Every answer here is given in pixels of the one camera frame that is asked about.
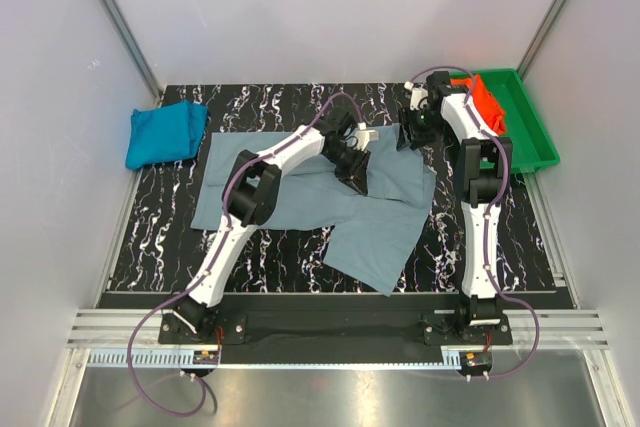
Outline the grey-blue t shirt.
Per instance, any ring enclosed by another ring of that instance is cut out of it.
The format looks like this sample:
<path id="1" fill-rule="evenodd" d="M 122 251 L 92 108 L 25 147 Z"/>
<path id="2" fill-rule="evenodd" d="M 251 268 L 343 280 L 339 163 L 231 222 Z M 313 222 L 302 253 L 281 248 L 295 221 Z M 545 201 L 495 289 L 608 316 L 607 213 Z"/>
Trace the grey-blue t shirt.
<path id="1" fill-rule="evenodd" d="M 324 261 L 390 295 L 429 216 L 435 173 L 418 151 L 396 148 L 398 127 L 382 126 L 369 146 L 368 193 L 337 180 L 333 165 L 313 157 L 281 181 L 273 230 L 333 229 Z"/>

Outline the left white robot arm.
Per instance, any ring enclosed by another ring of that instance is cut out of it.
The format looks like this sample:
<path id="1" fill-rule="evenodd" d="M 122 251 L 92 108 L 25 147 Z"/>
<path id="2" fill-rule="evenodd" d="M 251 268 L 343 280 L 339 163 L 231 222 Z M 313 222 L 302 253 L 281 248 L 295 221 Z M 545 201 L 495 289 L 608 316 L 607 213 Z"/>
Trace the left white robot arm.
<path id="1" fill-rule="evenodd" d="M 211 248 L 185 291 L 172 302 L 172 313 L 190 340 L 203 343 L 215 334 L 227 279 L 247 240 L 274 214 L 282 178 L 305 161 L 323 156 L 333 164 L 337 180 L 366 196 L 368 146 L 378 139 L 377 130 L 341 112 L 315 118 L 268 149 L 238 154 L 223 190 Z"/>

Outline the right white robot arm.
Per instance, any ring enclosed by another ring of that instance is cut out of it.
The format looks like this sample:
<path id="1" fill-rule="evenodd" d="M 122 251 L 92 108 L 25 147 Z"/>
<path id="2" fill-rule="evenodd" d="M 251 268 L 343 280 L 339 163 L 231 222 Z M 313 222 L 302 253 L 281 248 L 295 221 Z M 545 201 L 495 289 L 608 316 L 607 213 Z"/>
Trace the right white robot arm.
<path id="1" fill-rule="evenodd" d="M 454 190 L 465 226 L 465 268 L 459 303 L 444 335 L 476 343 L 500 327 L 502 305 L 497 274 L 498 224 L 501 200 L 509 184 L 513 145 L 487 124 L 475 107 L 472 93 L 477 81 L 465 73 L 471 85 L 452 82 L 452 66 L 431 67 L 407 81 L 410 103 L 398 112 L 396 149 L 417 150 L 435 140 L 448 126 L 459 143 L 454 167 Z"/>

